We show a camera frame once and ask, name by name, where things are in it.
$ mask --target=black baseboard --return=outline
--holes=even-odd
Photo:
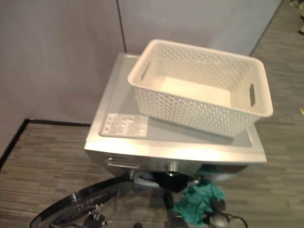
[[[49,124],[49,125],[61,125],[61,126],[75,126],[75,127],[90,127],[91,124],[89,123],[70,123],[70,122],[61,122],[61,121],[51,121],[51,120],[37,120],[37,119],[25,119],[21,126],[19,127],[17,133],[13,137],[13,139],[10,141],[9,145],[7,146],[6,150],[4,151],[3,155],[0,158],[0,170],[2,169],[2,166],[4,165],[5,161],[9,157],[10,153],[14,149],[16,143],[18,142],[20,136],[26,129],[28,124]]]

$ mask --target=white wall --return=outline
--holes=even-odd
[[[281,0],[119,0],[127,51],[154,38],[249,55]]]
[[[90,123],[122,51],[114,0],[0,0],[0,155],[24,118]]]

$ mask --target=washing machine door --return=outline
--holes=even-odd
[[[128,176],[109,179],[58,201],[37,215],[30,228],[101,227],[109,222],[117,200],[132,189]]]

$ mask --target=perforated basket side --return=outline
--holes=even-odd
[[[183,126],[234,137],[260,117],[212,104],[136,88],[142,114]]]

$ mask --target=white plastic basket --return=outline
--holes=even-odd
[[[152,40],[129,74],[142,114],[233,137],[273,113],[258,59]]]

